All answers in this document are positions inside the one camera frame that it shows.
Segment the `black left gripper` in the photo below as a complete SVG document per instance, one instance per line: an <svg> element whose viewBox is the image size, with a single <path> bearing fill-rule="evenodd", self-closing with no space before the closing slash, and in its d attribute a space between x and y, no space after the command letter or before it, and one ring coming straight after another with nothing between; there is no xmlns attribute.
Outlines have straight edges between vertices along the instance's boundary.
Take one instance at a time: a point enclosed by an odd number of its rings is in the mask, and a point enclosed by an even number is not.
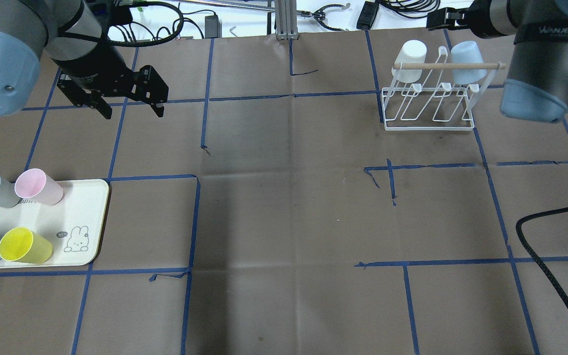
<svg viewBox="0 0 568 355"><path fill-rule="evenodd" d="M59 59L61 78L57 88L76 107L95 109L112 119L112 108L104 97L127 97L149 105L157 117L164 117L169 87L152 65L133 72L115 49L92 49L76 59Z"/></svg>

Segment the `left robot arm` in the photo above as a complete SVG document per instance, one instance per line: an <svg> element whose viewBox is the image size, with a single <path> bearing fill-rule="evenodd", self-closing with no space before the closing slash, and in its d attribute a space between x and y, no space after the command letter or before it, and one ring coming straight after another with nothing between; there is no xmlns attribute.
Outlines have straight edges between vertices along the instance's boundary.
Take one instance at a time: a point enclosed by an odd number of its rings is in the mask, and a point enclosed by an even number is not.
<svg viewBox="0 0 568 355"><path fill-rule="evenodd" d="M0 116L26 107L47 55L60 69L57 88L76 107L112 117L106 98L127 98L164 115L169 88L151 65L129 68L117 47L147 47L149 42L111 40L108 30L132 20L133 7L164 6L160 1L0 0Z"/></svg>

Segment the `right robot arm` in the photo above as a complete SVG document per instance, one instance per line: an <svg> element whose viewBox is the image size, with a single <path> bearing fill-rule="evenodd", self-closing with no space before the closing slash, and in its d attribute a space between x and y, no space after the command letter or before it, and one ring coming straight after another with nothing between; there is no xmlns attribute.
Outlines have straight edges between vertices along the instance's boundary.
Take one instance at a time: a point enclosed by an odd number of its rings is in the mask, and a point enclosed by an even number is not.
<svg viewBox="0 0 568 355"><path fill-rule="evenodd" d="M57 0L49 30L50 57L68 79L65 96L110 119L104 97L126 97L164 114L168 86L150 66L135 72L107 37L110 3L99 22L83 0ZM428 30L469 29L480 38L514 36L500 110L506 117L556 123L568 113L568 0L476 0L471 7L435 10Z"/></svg>

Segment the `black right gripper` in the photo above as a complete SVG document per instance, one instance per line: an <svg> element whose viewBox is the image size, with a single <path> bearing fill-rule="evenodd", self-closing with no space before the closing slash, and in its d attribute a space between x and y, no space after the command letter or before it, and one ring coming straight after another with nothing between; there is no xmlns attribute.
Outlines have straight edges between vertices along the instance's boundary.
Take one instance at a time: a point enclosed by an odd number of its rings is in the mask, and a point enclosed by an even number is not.
<svg viewBox="0 0 568 355"><path fill-rule="evenodd" d="M497 30L491 19L491 0L474 0L464 9L442 7L426 16L428 30L460 30L467 27L472 34L482 39L496 38Z"/></svg>

